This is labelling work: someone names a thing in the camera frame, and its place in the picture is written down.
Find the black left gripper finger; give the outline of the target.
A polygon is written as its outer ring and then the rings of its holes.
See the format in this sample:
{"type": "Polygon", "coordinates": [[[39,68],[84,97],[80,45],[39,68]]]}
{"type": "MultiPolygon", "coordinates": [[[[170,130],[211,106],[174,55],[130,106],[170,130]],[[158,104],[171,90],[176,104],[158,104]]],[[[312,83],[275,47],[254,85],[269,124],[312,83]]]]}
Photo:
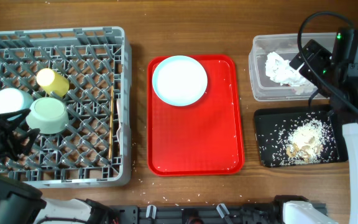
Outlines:
{"type": "Polygon", "coordinates": [[[9,113],[1,113],[0,125],[4,128],[17,128],[26,119],[30,112],[31,110],[27,108],[9,113]]]}
{"type": "Polygon", "coordinates": [[[15,156],[19,156],[21,154],[27,156],[31,152],[32,146],[34,145],[39,133],[40,129],[35,128],[20,136],[15,136],[13,134],[10,137],[13,154],[15,156]]]}

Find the light blue bowl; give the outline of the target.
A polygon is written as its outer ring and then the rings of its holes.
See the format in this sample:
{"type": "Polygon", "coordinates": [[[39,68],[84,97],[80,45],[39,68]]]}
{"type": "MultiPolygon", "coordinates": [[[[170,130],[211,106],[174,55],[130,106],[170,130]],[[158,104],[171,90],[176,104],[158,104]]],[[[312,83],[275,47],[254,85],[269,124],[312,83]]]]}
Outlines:
{"type": "Polygon", "coordinates": [[[33,102],[29,93],[16,88],[5,88],[0,91],[0,114],[28,109],[33,102]]]}

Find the green bowl with food scraps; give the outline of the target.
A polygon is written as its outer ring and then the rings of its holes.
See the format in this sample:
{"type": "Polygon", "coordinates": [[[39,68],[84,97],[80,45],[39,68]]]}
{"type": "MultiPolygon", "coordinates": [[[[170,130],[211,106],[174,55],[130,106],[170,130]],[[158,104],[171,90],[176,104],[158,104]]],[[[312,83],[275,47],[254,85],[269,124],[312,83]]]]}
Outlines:
{"type": "Polygon", "coordinates": [[[51,97],[35,100],[25,120],[30,128],[40,129],[41,134],[60,133],[69,123],[66,105],[51,97]]]}

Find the yellow plastic cup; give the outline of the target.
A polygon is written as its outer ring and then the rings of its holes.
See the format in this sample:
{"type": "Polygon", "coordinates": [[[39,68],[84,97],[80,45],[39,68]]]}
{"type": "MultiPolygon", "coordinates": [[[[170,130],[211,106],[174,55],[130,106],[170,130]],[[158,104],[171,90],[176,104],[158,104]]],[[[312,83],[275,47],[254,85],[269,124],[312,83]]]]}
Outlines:
{"type": "Polygon", "coordinates": [[[70,88],[69,81],[50,68],[41,69],[36,75],[36,82],[47,94],[54,92],[60,97],[66,95],[70,88]]]}

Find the white napkin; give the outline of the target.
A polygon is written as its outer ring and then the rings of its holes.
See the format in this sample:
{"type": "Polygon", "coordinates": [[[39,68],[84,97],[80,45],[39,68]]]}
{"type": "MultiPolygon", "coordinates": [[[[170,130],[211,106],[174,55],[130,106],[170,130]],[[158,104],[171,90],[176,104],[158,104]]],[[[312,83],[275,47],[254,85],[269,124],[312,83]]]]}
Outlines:
{"type": "Polygon", "coordinates": [[[280,86],[296,87],[296,95],[312,93],[314,90],[314,85],[303,77],[298,70],[293,69],[289,60],[284,60],[276,52],[267,55],[265,74],[271,81],[280,86]]]}

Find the wooden chopstick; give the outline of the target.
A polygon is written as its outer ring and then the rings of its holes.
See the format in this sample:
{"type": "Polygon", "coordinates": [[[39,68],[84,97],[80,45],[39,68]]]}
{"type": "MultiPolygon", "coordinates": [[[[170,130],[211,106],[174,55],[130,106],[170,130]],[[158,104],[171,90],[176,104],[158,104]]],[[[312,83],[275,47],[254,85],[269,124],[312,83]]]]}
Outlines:
{"type": "Polygon", "coordinates": [[[112,149],[113,149],[113,118],[114,117],[114,86],[111,86],[111,101],[110,101],[110,117],[109,117],[109,149],[108,149],[108,159],[112,159],[112,149]]]}

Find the white plastic fork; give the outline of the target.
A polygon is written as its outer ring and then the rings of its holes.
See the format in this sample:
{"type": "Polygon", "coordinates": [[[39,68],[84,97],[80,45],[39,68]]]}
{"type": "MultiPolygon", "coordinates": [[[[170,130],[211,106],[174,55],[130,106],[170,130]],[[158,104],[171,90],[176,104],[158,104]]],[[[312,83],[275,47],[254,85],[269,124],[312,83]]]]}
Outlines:
{"type": "Polygon", "coordinates": [[[121,99],[116,100],[117,118],[118,118],[118,129],[116,131],[117,141],[121,145],[121,134],[122,134],[122,116],[121,116],[121,99]]]}

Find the light blue plate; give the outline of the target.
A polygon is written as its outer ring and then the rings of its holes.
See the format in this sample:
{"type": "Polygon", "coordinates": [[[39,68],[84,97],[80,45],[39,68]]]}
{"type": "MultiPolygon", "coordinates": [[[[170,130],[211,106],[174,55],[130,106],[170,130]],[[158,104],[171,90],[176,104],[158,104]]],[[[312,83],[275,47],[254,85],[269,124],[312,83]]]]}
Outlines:
{"type": "Polygon", "coordinates": [[[162,60],[152,72],[152,88],[157,97],[172,106],[189,106],[208,87],[206,70],[197,60],[175,55],[162,60]]]}

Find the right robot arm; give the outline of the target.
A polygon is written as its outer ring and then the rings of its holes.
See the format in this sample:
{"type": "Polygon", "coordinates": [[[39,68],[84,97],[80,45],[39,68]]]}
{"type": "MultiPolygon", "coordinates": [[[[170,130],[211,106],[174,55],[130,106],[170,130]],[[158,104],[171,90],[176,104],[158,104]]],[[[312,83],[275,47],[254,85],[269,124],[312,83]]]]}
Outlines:
{"type": "MultiPolygon", "coordinates": [[[[329,83],[332,67],[353,62],[340,58],[339,51],[355,50],[358,38],[352,29],[337,33],[333,52],[296,37],[298,53],[291,67],[299,70],[317,87],[318,93],[336,100],[340,108],[354,115],[342,127],[350,156],[351,223],[358,223],[358,109],[339,91],[338,82],[329,83]]],[[[168,57],[153,59],[147,69],[148,163],[157,175],[233,174],[244,165],[242,126],[237,95],[236,71],[225,55],[192,55],[186,58],[191,71],[180,83],[181,90],[197,87],[195,98],[172,103],[158,93],[157,75],[168,57]]]]}

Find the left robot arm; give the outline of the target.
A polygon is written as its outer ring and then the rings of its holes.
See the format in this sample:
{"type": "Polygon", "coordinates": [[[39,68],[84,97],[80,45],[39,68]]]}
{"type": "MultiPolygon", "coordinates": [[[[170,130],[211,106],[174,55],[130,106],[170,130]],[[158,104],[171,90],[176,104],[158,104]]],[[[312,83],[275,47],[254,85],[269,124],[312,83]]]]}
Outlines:
{"type": "MultiPolygon", "coordinates": [[[[0,114],[0,159],[28,154],[39,129],[16,136],[29,109],[0,114]]],[[[86,199],[44,198],[39,189],[0,175],[0,223],[118,223],[113,209],[86,199]]]]}

